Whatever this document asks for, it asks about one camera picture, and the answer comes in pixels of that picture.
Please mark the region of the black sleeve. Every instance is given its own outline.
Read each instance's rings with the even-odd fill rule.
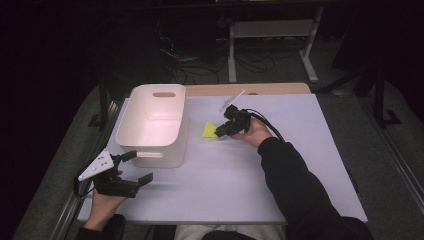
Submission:
[[[361,221],[344,221],[331,204],[325,188],[312,174],[291,143],[277,138],[265,139],[258,148],[265,180],[287,220],[289,239],[362,239],[355,232]]]
[[[113,240],[110,233],[93,231],[86,228],[80,228],[76,240]]]

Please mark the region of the white tabletop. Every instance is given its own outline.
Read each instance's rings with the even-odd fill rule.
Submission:
[[[150,172],[154,176],[151,183],[140,188],[136,198],[120,206],[118,213],[127,220],[146,224],[285,222],[265,184],[257,150],[230,138],[201,137],[207,121],[217,126],[226,122],[218,109],[227,98],[187,97],[190,127],[180,167],[136,168],[130,161],[121,163],[119,169],[125,180],[136,181]],[[342,216],[367,221],[315,95],[246,95],[234,105],[262,113],[296,147]],[[124,153],[115,141],[122,112],[107,145],[113,155]],[[90,209],[91,195],[78,219],[86,220]]]

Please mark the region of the person's arm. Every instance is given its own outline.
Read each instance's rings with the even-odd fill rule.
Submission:
[[[104,232],[105,226],[109,223],[119,205],[127,198],[118,196],[106,196],[97,193],[94,189],[93,203],[91,206],[90,216],[87,219],[83,228],[80,228],[77,234],[77,240],[109,240],[114,239],[113,234]]]
[[[291,143],[273,137],[253,118],[248,133],[231,137],[258,148],[266,184],[287,220],[289,239],[358,239]]]

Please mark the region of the person's hand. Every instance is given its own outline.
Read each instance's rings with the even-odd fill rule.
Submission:
[[[84,228],[100,232],[103,231],[103,228],[113,215],[115,215],[119,205],[127,199],[127,197],[103,195],[94,189],[90,216],[88,217]]]
[[[263,122],[252,117],[250,119],[250,129],[247,133],[244,133],[244,134],[237,133],[237,134],[231,135],[230,137],[232,139],[246,141],[250,145],[257,148],[259,147],[259,145],[261,145],[261,143],[265,139],[272,137],[272,135],[269,132],[267,126]]]

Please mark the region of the white pants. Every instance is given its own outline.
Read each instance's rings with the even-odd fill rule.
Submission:
[[[282,225],[178,225],[174,240],[199,240],[215,230],[235,231],[256,240],[285,240]]]

